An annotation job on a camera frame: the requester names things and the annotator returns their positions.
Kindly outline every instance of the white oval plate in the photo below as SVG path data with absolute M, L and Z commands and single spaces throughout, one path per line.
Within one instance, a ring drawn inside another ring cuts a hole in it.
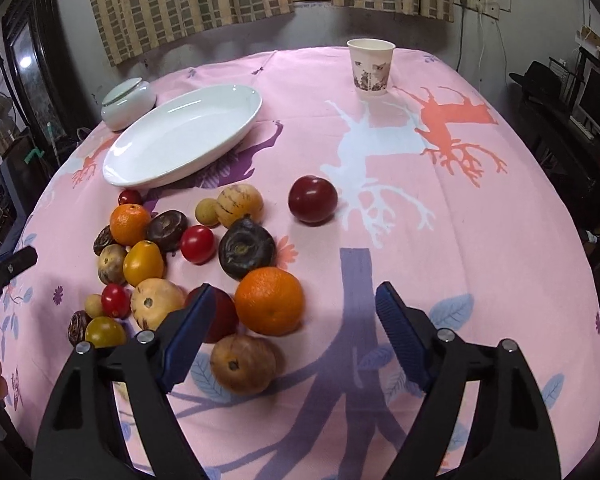
M 116 139 L 104 180 L 127 189 L 176 182 L 238 144 L 261 106 L 260 94 L 243 85 L 209 86 L 161 104 Z

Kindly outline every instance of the jar lid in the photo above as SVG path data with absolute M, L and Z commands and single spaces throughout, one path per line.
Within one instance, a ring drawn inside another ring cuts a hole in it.
M 134 88 L 136 88 L 141 82 L 141 77 L 134 77 L 132 79 L 127 79 L 126 81 L 123 81 L 113 90 L 111 90 L 107 95 L 104 96 L 104 99 L 102 100 L 102 106 L 109 106 L 115 101 L 122 99 L 125 95 L 129 94 Z

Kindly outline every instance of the blue gripper pad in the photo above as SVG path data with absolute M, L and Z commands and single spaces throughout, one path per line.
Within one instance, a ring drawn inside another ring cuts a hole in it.
M 376 313 L 395 356 L 407 379 L 427 392 L 433 381 L 426 366 L 427 349 L 406 317 L 404 308 L 404 303 L 388 283 L 376 289 Z
M 216 291 L 210 285 L 203 285 L 203 287 L 194 298 L 193 306 L 187 305 L 184 310 L 172 312 L 163 322 L 180 324 L 163 352 L 162 375 L 157 378 L 157 383 L 164 393 L 170 392 L 176 384 L 184 382 L 200 350 L 200 345 L 216 317 Z

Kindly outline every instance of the pink tablecloth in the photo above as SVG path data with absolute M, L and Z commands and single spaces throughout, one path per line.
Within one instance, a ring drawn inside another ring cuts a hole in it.
M 181 70 L 154 87 L 161 104 L 226 82 L 261 92 L 255 127 L 205 170 L 152 190 L 147 207 L 193 219 L 218 188 L 253 184 L 266 199 L 279 265 L 301 280 L 307 311 L 300 332 L 276 339 L 286 371 L 268 394 L 242 402 L 223 390 L 204 345 L 170 397 L 209 477 L 382 477 L 422 402 L 374 313 L 384 280 L 467 341 L 520 343 L 569 472 L 598 427 L 598 302 L 567 210 L 509 125 L 456 72 L 411 50 L 396 51 L 390 92 L 368 103 L 354 91 L 344 48 L 257 54 Z M 56 174 L 22 236 L 38 264 L 0 299 L 9 411 L 30 444 L 72 350 L 72 313 L 103 288 L 91 245 L 117 204 L 119 190 L 102 177 L 113 139 L 101 124 Z M 336 219 L 320 228 L 295 222 L 286 207 L 303 174 L 325 176 L 340 192 Z M 167 277 L 187 289 L 237 285 L 217 260 L 197 267 L 179 254 L 168 257 Z M 462 455 L 476 395 L 469 386 L 445 468 Z M 132 458 L 148 468 L 130 408 L 122 399 L 119 407 Z

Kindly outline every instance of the white ceramic jar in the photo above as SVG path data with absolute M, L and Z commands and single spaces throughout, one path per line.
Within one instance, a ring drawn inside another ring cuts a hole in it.
M 128 79 L 109 92 L 102 101 L 100 116 L 114 132 L 124 130 L 154 107 L 156 95 L 141 77 Z

